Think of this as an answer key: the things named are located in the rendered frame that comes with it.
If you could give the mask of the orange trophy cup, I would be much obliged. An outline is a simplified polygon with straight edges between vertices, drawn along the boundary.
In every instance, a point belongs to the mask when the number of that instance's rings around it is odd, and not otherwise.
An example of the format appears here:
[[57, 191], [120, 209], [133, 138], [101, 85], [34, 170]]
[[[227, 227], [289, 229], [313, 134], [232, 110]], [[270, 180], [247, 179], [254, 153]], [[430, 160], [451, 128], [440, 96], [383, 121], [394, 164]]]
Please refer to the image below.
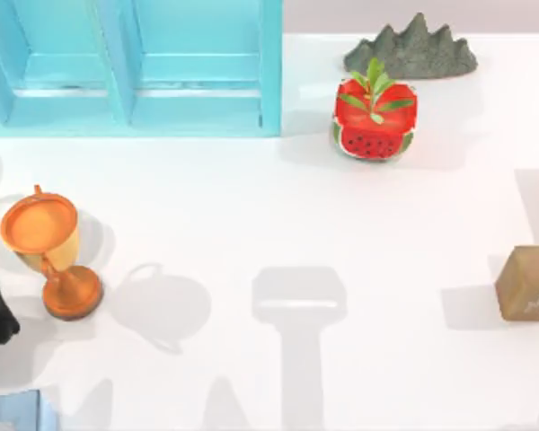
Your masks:
[[50, 315], [76, 321], [100, 304], [101, 279], [76, 263], [80, 249], [78, 212], [70, 200], [35, 185], [31, 195], [4, 214], [0, 235], [27, 267], [46, 278], [41, 297]]

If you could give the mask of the pale blue box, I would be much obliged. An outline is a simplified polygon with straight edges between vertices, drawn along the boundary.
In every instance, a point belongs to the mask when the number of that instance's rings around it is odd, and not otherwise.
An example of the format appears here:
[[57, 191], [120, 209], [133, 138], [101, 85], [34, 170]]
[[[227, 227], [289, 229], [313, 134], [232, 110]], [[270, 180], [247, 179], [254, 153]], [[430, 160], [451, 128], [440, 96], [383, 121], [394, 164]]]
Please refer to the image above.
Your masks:
[[58, 414], [40, 390], [0, 395], [0, 431], [58, 429]]

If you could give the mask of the light blue rack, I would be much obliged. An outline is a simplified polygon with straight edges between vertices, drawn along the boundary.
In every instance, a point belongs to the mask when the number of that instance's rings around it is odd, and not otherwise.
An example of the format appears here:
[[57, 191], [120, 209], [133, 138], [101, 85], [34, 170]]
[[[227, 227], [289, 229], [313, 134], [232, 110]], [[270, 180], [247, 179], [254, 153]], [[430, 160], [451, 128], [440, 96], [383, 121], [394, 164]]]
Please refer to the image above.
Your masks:
[[283, 0], [0, 0], [0, 137], [277, 136]]

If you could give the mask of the grey mountain-shaped rock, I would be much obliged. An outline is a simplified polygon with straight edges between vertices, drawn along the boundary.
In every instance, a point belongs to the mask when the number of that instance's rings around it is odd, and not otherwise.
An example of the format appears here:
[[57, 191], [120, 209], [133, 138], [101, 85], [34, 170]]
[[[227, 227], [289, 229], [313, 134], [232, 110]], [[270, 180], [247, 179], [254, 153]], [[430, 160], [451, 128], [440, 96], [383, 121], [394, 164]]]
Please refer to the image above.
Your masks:
[[387, 24], [374, 39], [362, 39], [344, 56], [343, 66], [364, 74], [372, 58], [384, 63], [390, 77], [405, 80], [457, 77], [478, 67], [466, 39], [456, 40], [446, 23], [430, 31], [423, 13], [416, 13], [403, 31]]

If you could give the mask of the watermelon plant pot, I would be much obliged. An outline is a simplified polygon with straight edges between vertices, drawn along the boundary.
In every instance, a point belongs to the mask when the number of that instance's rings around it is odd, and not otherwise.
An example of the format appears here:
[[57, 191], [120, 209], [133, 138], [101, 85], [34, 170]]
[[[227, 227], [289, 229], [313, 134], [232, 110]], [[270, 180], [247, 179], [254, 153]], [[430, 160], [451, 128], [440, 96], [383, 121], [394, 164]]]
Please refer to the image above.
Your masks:
[[341, 81], [332, 117], [334, 143], [346, 155], [366, 162], [388, 162], [410, 147], [418, 98], [412, 87], [390, 78], [372, 58], [364, 74]]

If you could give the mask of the brown box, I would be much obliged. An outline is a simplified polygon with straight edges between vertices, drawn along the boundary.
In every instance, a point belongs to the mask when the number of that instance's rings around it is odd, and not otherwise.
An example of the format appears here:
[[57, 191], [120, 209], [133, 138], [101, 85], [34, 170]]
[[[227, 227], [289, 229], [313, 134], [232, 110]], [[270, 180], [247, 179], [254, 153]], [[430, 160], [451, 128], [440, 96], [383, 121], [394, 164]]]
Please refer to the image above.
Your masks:
[[519, 245], [494, 284], [505, 321], [539, 321], [539, 245]]

